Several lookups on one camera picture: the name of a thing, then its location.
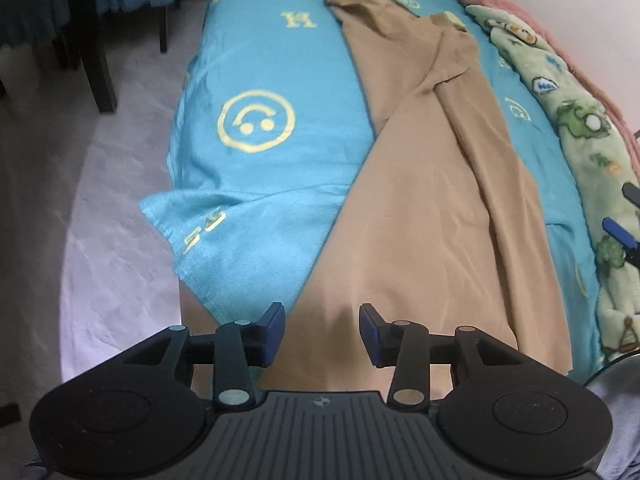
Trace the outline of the tan t-shirt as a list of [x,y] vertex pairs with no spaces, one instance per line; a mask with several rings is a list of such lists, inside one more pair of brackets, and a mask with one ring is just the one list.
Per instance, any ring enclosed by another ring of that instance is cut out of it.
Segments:
[[264,387],[378,390],[358,310],[433,333],[486,332],[559,373],[570,335],[538,190],[472,35],[392,0],[321,19],[363,88],[375,140],[286,322]]

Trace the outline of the pink fuzzy blanket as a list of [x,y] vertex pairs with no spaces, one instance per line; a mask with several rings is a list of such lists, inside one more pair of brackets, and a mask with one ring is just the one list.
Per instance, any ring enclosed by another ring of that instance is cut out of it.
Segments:
[[631,166],[636,176],[639,175],[639,144],[634,134],[627,126],[623,112],[614,103],[614,101],[593,81],[589,79],[586,73],[581,70],[572,60],[570,55],[560,46],[560,44],[551,36],[548,30],[545,30],[529,13],[509,0],[458,0],[464,6],[476,4],[477,6],[489,6],[490,8],[503,10],[517,16],[525,22],[536,34],[542,38],[553,51],[558,54],[566,63],[570,72],[577,78],[580,84],[591,93],[605,108],[608,118],[611,119],[613,125],[617,128],[623,137],[626,149],[631,159]]

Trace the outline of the blue patterned bed sheet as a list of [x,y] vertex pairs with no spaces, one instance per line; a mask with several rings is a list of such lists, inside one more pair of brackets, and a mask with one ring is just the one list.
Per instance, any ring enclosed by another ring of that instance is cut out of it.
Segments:
[[[456,0],[397,1],[464,17]],[[323,0],[209,0],[171,129],[171,188],[140,204],[208,320],[294,309],[373,141]]]

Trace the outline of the green cartoon fleece blanket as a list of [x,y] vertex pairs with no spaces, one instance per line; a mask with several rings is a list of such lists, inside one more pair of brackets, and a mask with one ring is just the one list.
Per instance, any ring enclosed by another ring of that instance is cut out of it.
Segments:
[[548,116],[582,200],[601,284],[597,301],[604,354],[615,359],[639,349],[639,270],[620,257],[620,244],[604,232],[610,217],[639,241],[639,209],[622,194],[637,176],[623,137],[604,106],[563,59],[513,14],[488,6],[465,8]]

